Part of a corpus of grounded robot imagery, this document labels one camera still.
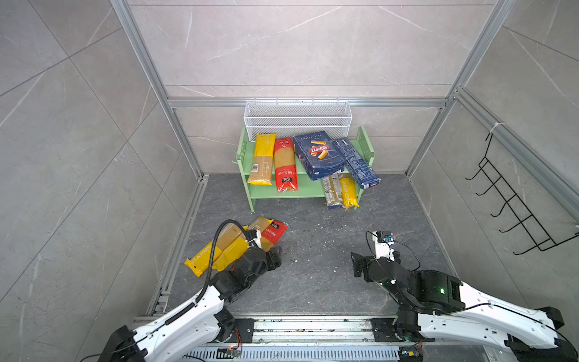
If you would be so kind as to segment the yellow Pastatime spaghetti bag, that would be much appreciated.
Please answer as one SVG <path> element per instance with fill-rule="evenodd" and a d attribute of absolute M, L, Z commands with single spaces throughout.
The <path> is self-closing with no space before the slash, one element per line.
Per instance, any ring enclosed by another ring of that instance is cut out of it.
<path fill-rule="evenodd" d="M 356 182 L 349 173 L 341 173 L 339 176 L 340 187 L 342 190 L 342 200 L 345 209 L 359 208 L 356 192 Z"/>

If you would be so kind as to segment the clear black label pasta bag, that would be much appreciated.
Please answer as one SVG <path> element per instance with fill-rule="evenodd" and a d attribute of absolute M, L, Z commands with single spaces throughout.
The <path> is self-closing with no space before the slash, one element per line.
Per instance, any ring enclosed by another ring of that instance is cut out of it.
<path fill-rule="evenodd" d="M 329 209 L 345 208 L 342 198 L 342 187 L 340 185 L 340 176 L 335 173 L 321 179 L 327 207 Z"/>

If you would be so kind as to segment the yellow top brown spaghetti bag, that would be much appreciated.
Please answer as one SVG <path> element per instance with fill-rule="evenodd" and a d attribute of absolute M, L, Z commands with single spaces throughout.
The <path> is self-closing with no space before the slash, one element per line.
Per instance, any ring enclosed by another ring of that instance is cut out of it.
<path fill-rule="evenodd" d="M 276 137 L 276 134 L 257 134 L 251 172 L 247 181 L 250 185 L 271 185 Z"/>

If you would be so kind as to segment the long blue spaghetti box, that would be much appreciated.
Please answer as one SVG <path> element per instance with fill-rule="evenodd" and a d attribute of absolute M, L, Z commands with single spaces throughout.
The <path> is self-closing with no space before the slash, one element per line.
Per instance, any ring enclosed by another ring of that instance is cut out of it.
<path fill-rule="evenodd" d="M 381 178 L 355 149 L 350 140 L 338 139 L 334 140 L 333 144 L 345 159 L 346 168 L 361 190 L 369 189 L 380 183 Z"/>

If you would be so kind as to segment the blue Barilla rigatoni box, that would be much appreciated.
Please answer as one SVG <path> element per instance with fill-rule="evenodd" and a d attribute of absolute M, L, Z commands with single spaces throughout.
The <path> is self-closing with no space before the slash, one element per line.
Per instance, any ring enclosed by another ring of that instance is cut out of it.
<path fill-rule="evenodd" d="M 345 170 L 345 159 L 325 131 L 293 138 L 294 152 L 312 181 Z"/>

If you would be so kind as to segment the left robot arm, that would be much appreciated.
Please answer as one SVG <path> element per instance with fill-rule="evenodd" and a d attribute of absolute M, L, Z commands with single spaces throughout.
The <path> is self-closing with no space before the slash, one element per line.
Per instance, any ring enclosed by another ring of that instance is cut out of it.
<path fill-rule="evenodd" d="M 225 342 L 235 329 L 227 307 L 266 272 L 281 266 L 280 247 L 266 252 L 250 247 L 225 270 L 216 273 L 198 293 L 166 315 L 132 330 L 117 329 L 99 361 L 175 361 L 193 348 L 215 340 Z"/>

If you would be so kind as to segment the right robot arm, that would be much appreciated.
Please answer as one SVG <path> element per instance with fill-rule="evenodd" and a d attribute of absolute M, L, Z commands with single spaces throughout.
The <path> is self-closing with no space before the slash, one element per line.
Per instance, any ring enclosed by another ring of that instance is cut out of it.
<path fill-rule="evenodd" d="M 518 361 L 576 361 L 577 349 L 559 329 L 559 309 L 528 309 L 493 297 L 435 270 L 410 271 L 395 258 L 351 254 L 354 277 L 376 283 L 398 305 L 397 316 L 376 322 L 400 342 L 473 342 L 511 353 Z"/>

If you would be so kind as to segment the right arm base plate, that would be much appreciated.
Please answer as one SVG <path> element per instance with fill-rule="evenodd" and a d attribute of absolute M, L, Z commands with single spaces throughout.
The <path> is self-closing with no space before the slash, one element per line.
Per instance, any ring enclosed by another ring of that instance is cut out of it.
<path fill-rule="evenodd" d="M 396 329 L 396 318 L 371 318 L 372 334 L 375 342 L 405 342 Z"/>

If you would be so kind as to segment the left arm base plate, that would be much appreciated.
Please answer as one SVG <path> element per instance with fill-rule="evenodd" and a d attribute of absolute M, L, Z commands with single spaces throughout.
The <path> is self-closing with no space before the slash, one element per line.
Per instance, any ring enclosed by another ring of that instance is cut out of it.
<path fill-rule="evenodd" d="M 225 334 L 223 342 L 235 345 L 253 342 L 256 320 L 253 318 L 236 319 L 233 328 Z"/>

